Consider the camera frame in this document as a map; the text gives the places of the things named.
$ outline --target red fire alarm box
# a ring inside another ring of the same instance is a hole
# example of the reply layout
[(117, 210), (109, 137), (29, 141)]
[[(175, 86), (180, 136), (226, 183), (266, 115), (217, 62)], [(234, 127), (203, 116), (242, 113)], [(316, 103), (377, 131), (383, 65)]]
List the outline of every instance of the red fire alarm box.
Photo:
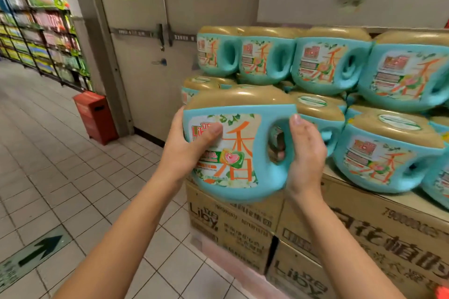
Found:
[(85, 91), (73, 100), (90, 138), (106, 145), (119, 137), (105, 96)]

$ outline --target left hand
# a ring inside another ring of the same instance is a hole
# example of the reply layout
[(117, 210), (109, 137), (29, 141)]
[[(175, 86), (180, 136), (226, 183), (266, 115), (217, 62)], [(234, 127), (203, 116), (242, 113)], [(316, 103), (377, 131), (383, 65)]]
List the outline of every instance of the left hand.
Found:
[(171, 122), (170, 132), (164, 146), (158, 173), (170, 177), (181, 186), (181, 181), (196, 166), (201, 155), (209, 146), (222, 135), (221, 123), (213, 123), (196, 140), (188, 143), (184, 139), (182, 128), (182, 115), (184, 107), (179, 109)]

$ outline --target right hand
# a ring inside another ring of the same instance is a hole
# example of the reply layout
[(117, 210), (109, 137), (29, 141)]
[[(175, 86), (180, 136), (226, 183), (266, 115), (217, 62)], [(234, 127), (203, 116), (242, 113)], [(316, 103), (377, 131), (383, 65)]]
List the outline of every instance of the right hand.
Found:
[(326, 162), (327, 148), (317, 128), (299, 114), (290, 118), (290, 131), (295, 148), (295, 159), (290, 165), (287, 194), (295, 201), (307, 203), (322, 199), (321, 177)]

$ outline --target fingernail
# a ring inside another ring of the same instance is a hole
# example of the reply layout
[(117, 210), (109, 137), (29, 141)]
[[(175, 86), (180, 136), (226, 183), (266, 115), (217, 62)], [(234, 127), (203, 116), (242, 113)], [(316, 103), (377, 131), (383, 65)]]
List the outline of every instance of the fingernail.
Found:
[(293, 124), (300, 125), (302, 122), (301, 116), (299, 114), (293, 115)]
[(221, 125), (221, 123), (214, 123), (214, 124), (212, 124), (212, 125), (209, 127), (209, 130), (210, 130), (212, 133), (217, 134), (217, 133), (221, 132), (221, 128), (222, 128), (222, 127), (223, 127), (223, 126)]

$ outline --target forearm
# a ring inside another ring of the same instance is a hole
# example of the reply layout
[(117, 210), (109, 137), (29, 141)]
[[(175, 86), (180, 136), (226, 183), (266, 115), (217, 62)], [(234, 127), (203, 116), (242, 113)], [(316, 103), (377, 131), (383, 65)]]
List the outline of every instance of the forearm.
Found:
[(293, 201), (312, 245), (342, 299), (404, 299), (321, 197)]
[(112, 225), (103, 240), (59, 289), (56, 299), (122, 299), (131, 284), (175, 181), (156, 173)]

